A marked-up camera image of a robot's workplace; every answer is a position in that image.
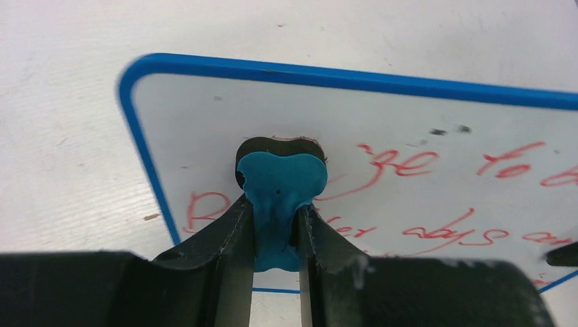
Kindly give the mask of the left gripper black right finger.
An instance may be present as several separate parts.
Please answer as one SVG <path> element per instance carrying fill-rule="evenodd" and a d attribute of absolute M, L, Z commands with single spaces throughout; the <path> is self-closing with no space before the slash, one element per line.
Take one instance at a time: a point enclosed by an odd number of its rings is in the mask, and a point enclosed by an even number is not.
<path fill-rule="evenodd" d="M 552 326 L 514 265 L 463 258 L 372 257 L 321 219 L 295 215 L 303 326 Z"/>

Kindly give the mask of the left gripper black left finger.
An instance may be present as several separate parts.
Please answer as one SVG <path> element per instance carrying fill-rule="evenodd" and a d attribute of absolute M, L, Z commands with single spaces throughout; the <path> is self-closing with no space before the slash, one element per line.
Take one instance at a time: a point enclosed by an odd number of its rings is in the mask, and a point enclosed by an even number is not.
<path fill-rule="evenodd" d="M 2 326 L 246 326 L 253 208 L 241 196 L 153 260 L 129 251 L 1 255 Z"/>

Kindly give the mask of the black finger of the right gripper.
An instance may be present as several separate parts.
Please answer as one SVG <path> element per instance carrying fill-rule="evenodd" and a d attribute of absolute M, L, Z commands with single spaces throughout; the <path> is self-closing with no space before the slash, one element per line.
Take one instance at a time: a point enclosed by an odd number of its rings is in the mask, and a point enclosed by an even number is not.
<path fill-rule="evenodd" d="M 578 242 L 551 250 L 545 255 L 550 266 L 578 267 Z"/>

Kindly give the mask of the blue and black eraser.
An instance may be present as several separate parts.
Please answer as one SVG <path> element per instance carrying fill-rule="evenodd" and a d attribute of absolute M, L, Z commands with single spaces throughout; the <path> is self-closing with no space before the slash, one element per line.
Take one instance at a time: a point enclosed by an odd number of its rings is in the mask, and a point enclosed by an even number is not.
<path fill-rule="evenodd" d="M 235 177 L 252 205 L 255 271 L 299 269 L 298 210 L 328 183 L 326 156 L 311 138 L 246 139 L 235 157 Z"/>

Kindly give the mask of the blue framed whiteboard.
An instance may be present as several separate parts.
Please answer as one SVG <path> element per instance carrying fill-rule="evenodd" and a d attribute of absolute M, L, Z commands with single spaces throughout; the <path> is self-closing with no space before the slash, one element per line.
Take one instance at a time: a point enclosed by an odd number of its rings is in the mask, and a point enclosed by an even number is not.
<path fill-rule="evenodd" d="M 324 152 L 322 218 L 371 255 L 501 259 L 541 291 L 577 276 L 577 95 L 279 63 L 150 54 L 117 94 L 170 237 L 241 195 L 252 137 Z"/>

